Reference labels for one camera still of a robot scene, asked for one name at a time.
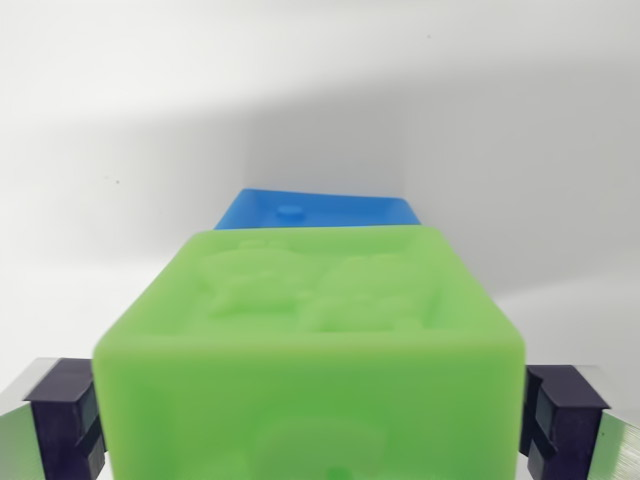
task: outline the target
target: blue block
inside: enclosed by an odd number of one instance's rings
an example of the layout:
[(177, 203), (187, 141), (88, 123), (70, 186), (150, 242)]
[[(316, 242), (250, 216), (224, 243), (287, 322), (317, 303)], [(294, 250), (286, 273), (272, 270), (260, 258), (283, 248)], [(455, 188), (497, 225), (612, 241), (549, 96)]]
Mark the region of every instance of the blue block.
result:
[(401, 198), (356, 197), (245, 189), (216, 230), (271, 227), (365, 227), (417, 225)]

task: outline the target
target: green block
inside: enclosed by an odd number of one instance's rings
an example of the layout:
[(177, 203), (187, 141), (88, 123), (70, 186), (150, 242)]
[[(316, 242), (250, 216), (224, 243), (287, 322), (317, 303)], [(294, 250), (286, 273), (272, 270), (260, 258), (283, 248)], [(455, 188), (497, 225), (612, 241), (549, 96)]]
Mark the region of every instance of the green block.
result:
[(193, 237), (100, 341), (116, 480), (513, 480), (524, 345), (423, 226)]

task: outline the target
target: green silicone mold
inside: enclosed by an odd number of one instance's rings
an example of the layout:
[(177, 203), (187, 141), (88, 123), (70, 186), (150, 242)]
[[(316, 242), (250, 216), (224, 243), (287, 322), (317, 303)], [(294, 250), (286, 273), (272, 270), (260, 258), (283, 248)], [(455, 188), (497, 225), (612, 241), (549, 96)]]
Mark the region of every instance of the green silicone mold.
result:
[(117, 480), (512, 480), (524, 346), (423, 226), (193, 237), (100, 341)]

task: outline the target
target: white backdrop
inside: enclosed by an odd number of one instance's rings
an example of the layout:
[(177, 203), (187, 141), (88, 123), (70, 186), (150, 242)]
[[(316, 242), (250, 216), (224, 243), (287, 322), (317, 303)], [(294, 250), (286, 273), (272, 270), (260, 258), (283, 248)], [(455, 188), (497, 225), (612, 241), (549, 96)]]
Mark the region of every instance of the white backdrop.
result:
[(0, 388), (34, 357), (90, 356), (243, 186), (404, 196), (529, 362), (637, 368), (638, 18), (633, 0), (0, 0)]

